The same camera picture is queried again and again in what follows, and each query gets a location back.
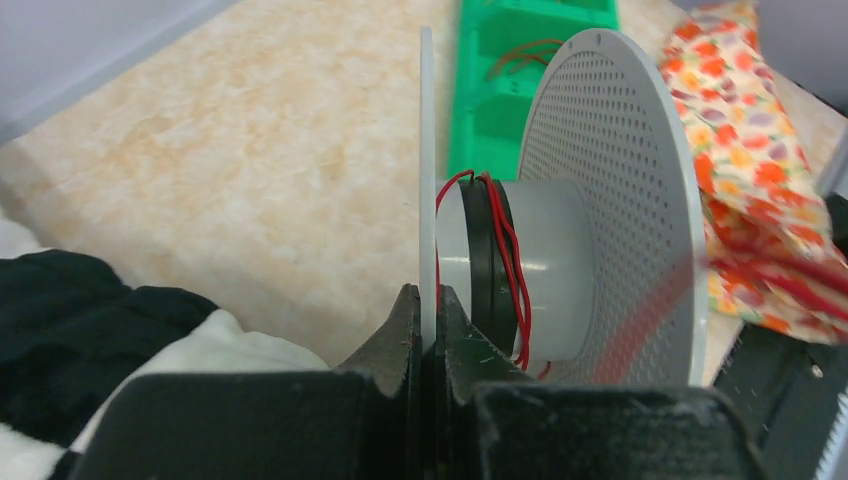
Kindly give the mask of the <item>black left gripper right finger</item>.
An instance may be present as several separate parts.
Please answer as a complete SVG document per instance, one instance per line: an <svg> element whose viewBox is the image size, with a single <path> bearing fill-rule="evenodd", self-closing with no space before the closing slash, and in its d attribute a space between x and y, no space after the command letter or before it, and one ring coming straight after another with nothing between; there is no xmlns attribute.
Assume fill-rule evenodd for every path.
<svg viewBox="0 0 848 480"><path fill-rule="evenodd" d="M442 287L434 344L437 479L762 479L730 403L693 387L543 383Z"/></svg>

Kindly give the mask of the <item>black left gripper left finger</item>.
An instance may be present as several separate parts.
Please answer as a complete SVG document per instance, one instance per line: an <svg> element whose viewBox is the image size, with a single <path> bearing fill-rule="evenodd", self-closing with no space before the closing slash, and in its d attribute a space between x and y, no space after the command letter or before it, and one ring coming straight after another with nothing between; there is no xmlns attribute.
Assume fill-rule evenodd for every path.
<svg viewBox="0 0 848 480"><path fill-rule="evenodd" d="M155 374L108 407L75 479L418 479L420 295L327 371Z"/></svg>

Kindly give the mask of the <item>grey perforated cable spool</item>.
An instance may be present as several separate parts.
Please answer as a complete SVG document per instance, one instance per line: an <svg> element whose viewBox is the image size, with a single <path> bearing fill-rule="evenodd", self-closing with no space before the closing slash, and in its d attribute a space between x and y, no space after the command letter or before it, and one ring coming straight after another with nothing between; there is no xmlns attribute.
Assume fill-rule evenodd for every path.
<svg viewBox="0 0 848 480"><path fill-rule="evenodd" d="M572 384L701 382L701 201L671 95L626 35L582 31L547 66L503 185L533 366Z"/></svg>

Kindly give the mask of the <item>black white checkered pillow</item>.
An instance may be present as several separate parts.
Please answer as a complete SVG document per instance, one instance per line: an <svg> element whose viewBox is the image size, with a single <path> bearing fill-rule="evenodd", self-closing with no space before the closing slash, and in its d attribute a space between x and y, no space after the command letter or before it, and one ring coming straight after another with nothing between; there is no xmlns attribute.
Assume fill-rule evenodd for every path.
<svg viewBox="0 0 848 480"><path fill-rule="evenodd" d="M1 475L65 479L111 400L154 373L322 370L285 339L245 331L214 302L126 285L99 258L1 222Z"/></svg>

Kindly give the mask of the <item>floral orange cloth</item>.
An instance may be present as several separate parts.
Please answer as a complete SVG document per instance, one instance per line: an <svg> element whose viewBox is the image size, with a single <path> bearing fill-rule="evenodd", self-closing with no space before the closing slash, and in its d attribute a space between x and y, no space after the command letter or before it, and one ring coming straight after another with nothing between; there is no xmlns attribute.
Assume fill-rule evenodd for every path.
<svg viewBox="0 0 848 480"><path fill-rule="evenodd" d="M708 255L708 304L778 333L847 340L847 264L759 48L757 7L691 10L659 69L693 155Z"/></svg>

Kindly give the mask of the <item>green plastic bin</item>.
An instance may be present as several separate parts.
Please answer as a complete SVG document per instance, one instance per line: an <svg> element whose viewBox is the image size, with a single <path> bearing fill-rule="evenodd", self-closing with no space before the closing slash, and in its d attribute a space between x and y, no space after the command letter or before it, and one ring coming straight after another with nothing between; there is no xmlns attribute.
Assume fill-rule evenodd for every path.
<svg viewBox="0 0 848 480"><path fill-rule="evenodd" d="M587 29L619 27L614 1L464 1L446 174L517 175L525 122L548 62Z"/></svg>

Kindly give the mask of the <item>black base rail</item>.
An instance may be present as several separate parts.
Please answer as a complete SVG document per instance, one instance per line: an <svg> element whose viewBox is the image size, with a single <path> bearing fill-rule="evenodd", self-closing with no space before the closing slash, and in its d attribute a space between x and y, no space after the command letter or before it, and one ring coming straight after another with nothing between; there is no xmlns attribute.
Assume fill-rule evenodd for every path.
<svg viewBox="0 0 848 480"><path fill-rule="evenodd" d="M770 479L812 479L847 387L847 347L746 325L713 386L751 433Z"/></svg>

